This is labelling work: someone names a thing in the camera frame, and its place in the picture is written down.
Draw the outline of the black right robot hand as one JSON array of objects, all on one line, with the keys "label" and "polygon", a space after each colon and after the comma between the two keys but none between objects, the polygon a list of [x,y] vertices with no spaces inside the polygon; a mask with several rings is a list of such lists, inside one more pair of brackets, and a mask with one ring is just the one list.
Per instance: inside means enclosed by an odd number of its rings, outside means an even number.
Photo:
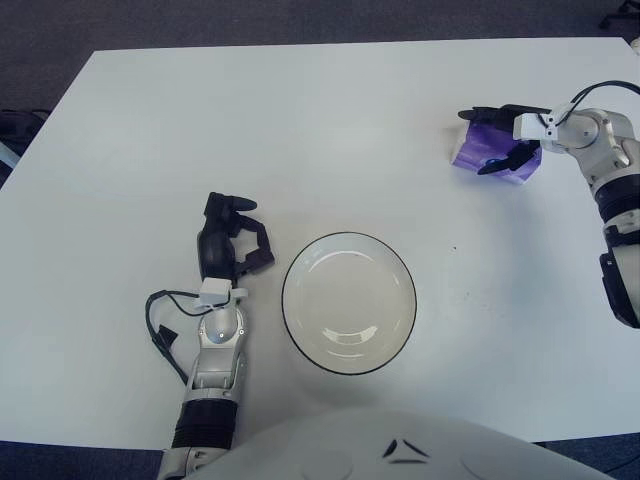
[{"label": "black right robot hand", "polygon": [[506,104],[459,111],[458,117],[466,126],[454,148],[451,164],[479,176],[525,183],[542,160],[539,141],[513,138],[514,120],[525,113],[548,113],[548,110]]}]

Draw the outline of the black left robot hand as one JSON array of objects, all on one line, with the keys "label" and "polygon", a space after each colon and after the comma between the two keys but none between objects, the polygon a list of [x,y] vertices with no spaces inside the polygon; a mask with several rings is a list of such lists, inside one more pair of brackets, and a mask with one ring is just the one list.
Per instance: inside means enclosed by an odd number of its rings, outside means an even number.
[{"label": "black left robot hand", "polygon": [[[209,194],[205,209],[205,223],[197,237],[199,269],[202,279],[219,278],[230,280],[236,286],[238,280],[248,273],[262,270],[274,263],[265,226],[243,212],[253,211],[257,203],[253,200]],[[236,260],[232,239],[242,231],[256,234],[257,248],[246,254],[242,261]]]}]

